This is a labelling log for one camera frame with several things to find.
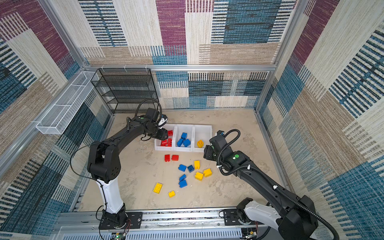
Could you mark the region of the yellow hollow brick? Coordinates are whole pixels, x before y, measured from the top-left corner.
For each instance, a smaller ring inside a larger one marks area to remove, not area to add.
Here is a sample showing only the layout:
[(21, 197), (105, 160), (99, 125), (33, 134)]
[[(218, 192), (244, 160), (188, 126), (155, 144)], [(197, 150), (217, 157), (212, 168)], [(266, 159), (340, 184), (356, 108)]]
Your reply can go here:
[(203, 146), (204, 146), (204, 142), (203, 142), (203, 140), (199, 140), (199, 141), (197, 142), (197, 147), (198, 147), (198, 148), (203, 148)]

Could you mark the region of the blue long studded brick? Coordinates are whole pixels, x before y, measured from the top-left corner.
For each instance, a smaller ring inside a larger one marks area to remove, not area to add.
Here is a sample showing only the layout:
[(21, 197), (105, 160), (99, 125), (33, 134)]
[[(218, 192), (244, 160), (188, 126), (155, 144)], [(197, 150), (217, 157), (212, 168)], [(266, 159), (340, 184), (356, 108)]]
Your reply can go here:
[(183, 143), (184, 143), (184, 139), (180, 138), (177, 142), (177, 147), (181, 147)]

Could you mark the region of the blue large square brick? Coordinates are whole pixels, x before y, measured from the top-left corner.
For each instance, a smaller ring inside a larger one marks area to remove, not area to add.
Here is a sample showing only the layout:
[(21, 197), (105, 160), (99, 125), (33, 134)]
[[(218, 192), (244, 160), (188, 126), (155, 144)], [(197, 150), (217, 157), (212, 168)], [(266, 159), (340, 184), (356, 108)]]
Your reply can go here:
[(189, 139), (185, 139), (183, 141), (183, 146), (189, 148), (191, 146), (191, 141)]

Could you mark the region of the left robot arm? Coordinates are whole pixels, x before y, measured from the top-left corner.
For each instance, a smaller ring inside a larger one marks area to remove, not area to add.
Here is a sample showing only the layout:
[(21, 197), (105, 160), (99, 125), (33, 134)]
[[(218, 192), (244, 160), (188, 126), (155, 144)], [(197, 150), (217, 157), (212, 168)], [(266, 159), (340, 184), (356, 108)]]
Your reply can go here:
[(148, 98), (139, 103), (135, 116), (127, 118), (126, 126), (103, 141), (95, 141), (88, 145), (90, 148), (87, 171), (91, 174), (86, 177), (77, 173), (72, 165), (70, 157), (70, 168), (77, 176), (95, 181), (103, 200), (103, 215), (101, 224), (109, 224), (112, 228), (121, 229), (128, 225), (126, 206), (121, 198), (118, 186), (118, 176), (121, 172), (120, 153), (133, 140), (141, 136), (141, 141), (167, 140), (168, 131), (163, 128), (168, 117), (163, 114), (162, 106), (157, 99)]

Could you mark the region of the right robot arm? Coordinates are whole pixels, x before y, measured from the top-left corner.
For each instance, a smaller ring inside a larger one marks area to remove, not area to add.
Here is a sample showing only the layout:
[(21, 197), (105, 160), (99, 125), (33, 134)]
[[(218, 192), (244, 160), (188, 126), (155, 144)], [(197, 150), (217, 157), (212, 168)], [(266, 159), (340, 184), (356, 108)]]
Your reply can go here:
[(340, 236), (336, 229), (316, 213), (315, 204), (308, 196), (299, 197), (287, 190), (243, 152), (232, 151), (231, 145), (240, 135), (238, 129), (227, 133), (218, 131), (206, 145), (204, 158), (216, 162), (223, 176), (235, 175), (248, 183), (271, 204), (270, 207), (259, 206), (250, 198), (243, 200), (238, 209), (243, 224), (261, 222), (277, 230), (285, 240), (309, 240), (322, 223), (338, 240)]

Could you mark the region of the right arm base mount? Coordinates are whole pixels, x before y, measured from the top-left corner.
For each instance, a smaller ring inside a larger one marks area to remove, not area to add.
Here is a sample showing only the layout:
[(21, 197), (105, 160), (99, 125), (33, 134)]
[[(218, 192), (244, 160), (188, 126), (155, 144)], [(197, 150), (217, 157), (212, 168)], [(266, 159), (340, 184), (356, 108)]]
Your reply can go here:
[(263, 224), (260, 222), (255, 222), (251, 220), (241, 220), (237, 209), (224, 209), (219, 212), (219, 217), (222, 218), (225, 222), (225, 226), (253, 226), (257, 224)]

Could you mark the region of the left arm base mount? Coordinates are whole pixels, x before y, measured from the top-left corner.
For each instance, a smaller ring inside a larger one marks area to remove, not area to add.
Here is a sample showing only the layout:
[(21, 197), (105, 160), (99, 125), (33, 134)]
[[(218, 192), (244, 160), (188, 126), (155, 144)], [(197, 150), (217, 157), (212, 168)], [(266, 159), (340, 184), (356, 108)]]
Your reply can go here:
[(141, 227), (142, 217), (143, 212), (110, 214), (103, 211), (99, 230), (139, 229)]

